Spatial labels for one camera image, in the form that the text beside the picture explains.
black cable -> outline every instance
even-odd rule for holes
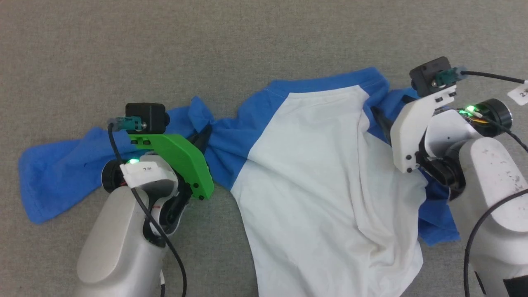
[[[110,123],[108,124],[108,138],[110,139],[110,145],[112,146],[112,149],[114,150],[114,154],[116,155],[116,159],[119,163],[125,164],[123,162],[123,159],[121,158],[121,155],[119,154],[119,151],[117,150],[116,141],[114,140],[114,134],[112,132],[114,124]],[[172,244],[169,237],[165,234],[161,226],[156,222],[156,220],[152,217],[150,214],[150,211],[147,209],[141,198],[139,197],[139,194],[137,193],[135,188],[130,188],[132,191],[132,194],[134,195],[134,198],[136,198],[137,203],[139,204],[139,207],[141,207],[141,210],[145,213],[145,216],[147,216],[148,221],[156,228],[158,233],[161,235],[169,249],[171,250],[172,254],[176,258],[176,261],[178,262],[178,265],[180,266],[180,270],[182,271],[182,280],[183,280],[183,289],[182,289],[182,297],[185,297],[187,295],[187,274],[185,273],[185,267],[183,266],[182,259],[178,255],[178,252],[174,248],[174,245]]]
[[[528,153],[528,146],[526,146],[526,144],[524,144],[524,142],[517,135],[515,135],[510,129],[504,127],[503,125],[487,117],[482,117],[482,119],[492,124],[493,126],[499,128],[500,130],[502,130],[504,133],[508,134],[509,136],[511,136]]]
[[[508,201],[511,201],[519,196],[522,196],[524,194],[528,193],[528,189],[522,190],[520,192],[517,192],[515,194],[512,194],[499,202],[495,203],[493,206],[491,206],[486,212],[478,219],[477,223],[473,227],[473,230],[471,230],[471,233],[469,234],[469,238],[467,239],[466,244],[466,252],[464,254],[464,294],[466,297],[469,297],[469,252],[471,251],[471,245],[473,244],[473,240],[475,239],[475,235],[477,234],[478,229],[484,223],[487,217],[491,215],[491,213],[502,206],[503,204],[507,203]]]
[[[528,153],[528,147],[526,144],[524,144],[521,139],[515,135],[510,129],[504,127],[503,125],[495,122],[494,120],[491,120],[487,117],[482,117],[485,121],[492,124],[493,126],[501,129],[505,133],[507,133],[509,136],[511,136],[515,141],[519,143],[519,145]],[[524,194],[528,193],[528,189],[517,192],[515,194],[512,194],[506,198],[501,199],[499,202],[495,203],[493,206],[491,206],[486,212],[478,219],[477,223],[473,226],[473,229],[471,230],[471,233],[469,234],[469,237],[467,239],[466,249],[464,253],[464,295],[466,297],[469,297],[469,252],[471,251],[471,246],[473,244],[473,240],[475,239],[475,235],[477,234],[478,229],[480,226],[484,223],[484,221],[491,215],[493,211],[495,211],[497,208],[502,206],[503,204],[507,203],[508,201],[511,201],[517,197],[520,197]]]
[[[509,77],[509,76],[502,76],[502,75],[495,75],[493,73],[487,73],[487,72],[461,71],[460,74],[461,75],[472,75],[472,76],[483,76],[483,77],[516,82],[516,83],[524,83],[524,79],[519,79],[519,78],[514,78],[514,77]]]

screw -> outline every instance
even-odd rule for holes
[[[431,82],[431,85],[432,85],[433,87],[435,87],[435,88],[443,88],[443,87],[446,86],[446,85],[441,85],[441,86],[439,86],[435,79]]]

white fabric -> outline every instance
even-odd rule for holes
[[[231,189],[259,296],[399,296],[422,265],[425,178],[366,132],[359,86],[290,94]]]

connector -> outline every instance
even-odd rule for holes
[[[145,128],[146,125],[143,124],[140,117],[116,117],[108,119],[107,124],[114,124],[112,131],[120,130],[133,130],[141,131]]]
[[[435,75],[435,79],[432,81],[432,85],[434,87],[441,87],[466,79],[467,75],[461,74],[462,71],[466,70],[466,67],[461,66],[441,71]]]

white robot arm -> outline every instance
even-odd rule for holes
[[[421,167],[449,187],[449,208],[462,241],[468,243],[466,262],[473,266],[482,292],[528,296],[528,183],[506,148],[492,138],[511,133],[511,113],[496,99],[442,110],[454,101],[456,85],[435,79],[449,69],[442,57],[412,70],[413,86],[422,98],[406,104],[390,127],[379,113],[376,120],[390,129],[388,140],[400,171]]]

